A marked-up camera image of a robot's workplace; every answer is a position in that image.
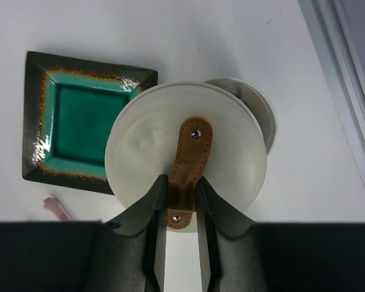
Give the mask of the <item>white cylindrical container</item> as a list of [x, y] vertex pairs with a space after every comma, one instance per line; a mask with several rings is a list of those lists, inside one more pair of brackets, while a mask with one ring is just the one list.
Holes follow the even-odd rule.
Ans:
[[264, 94], [253, 85], [235, 78], [216, 78], [206, 83], [233, 94], [249, 108], [259, 124], [269, 154], [276, 139], [278, 125], [273, 107]]

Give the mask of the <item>clear plastic tongs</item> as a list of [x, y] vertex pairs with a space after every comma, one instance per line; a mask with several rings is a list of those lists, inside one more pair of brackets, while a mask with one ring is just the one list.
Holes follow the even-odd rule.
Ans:
[[76, 221], [67, 204], [61, 200], [59, 194], [50, 192], [49, 196], [43, 200], [43, 208], [51, 212], [58, 221]]

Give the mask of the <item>right aluminium frame post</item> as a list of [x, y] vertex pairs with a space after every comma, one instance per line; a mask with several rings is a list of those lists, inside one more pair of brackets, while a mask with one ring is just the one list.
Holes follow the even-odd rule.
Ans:
[[365, 40], [365, 17], [347, 1], [299, 1], [299, 6], [365, 189], [365, 60], [356, 44]]

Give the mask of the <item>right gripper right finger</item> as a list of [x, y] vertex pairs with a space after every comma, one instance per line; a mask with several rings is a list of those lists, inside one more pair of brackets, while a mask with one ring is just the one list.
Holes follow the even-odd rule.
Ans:
[[203, 291], [267, 291], [255, 222], [217, 194], [202, 177], [196, 223]]

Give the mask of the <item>white round lid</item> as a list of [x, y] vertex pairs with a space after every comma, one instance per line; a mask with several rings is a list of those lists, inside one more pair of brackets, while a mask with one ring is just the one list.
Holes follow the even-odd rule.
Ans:
[[171, 174], [179, 128], [190, 117], [203, 118], [212, 126], [204, 177], [215, 191], [239, 211], [257, 198], [266, 176], [267, 152], [251, 110], [217, 86], [175, 83], [142, 92], [113, 124], [105, 170], [123, 207], [142, 198], [159, 175]]

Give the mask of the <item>dark square teal plate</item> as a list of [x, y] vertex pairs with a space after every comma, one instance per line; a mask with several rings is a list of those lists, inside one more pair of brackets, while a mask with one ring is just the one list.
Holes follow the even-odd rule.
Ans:
[[29, 51], [23, 178], [111, 194], [105, 149], [113, 123], [130, 101], [157, 84], [153, 69]]

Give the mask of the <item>brown handle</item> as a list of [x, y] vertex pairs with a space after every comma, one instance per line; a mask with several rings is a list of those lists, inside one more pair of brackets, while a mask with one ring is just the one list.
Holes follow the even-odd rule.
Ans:
[[196, 186], [207, 166], [212, 136], [212, 126], [200, 117], [190, 117], [180, 126], [167, 195], [167, 226], [172, 229], [184, 229], [191, 222]]

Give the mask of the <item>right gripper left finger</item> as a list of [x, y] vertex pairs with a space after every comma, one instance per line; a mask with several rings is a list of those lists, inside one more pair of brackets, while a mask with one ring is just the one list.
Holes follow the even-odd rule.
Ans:
[[167, 233], [167, 175], [98, 233], [91, 291], [163, 291]]

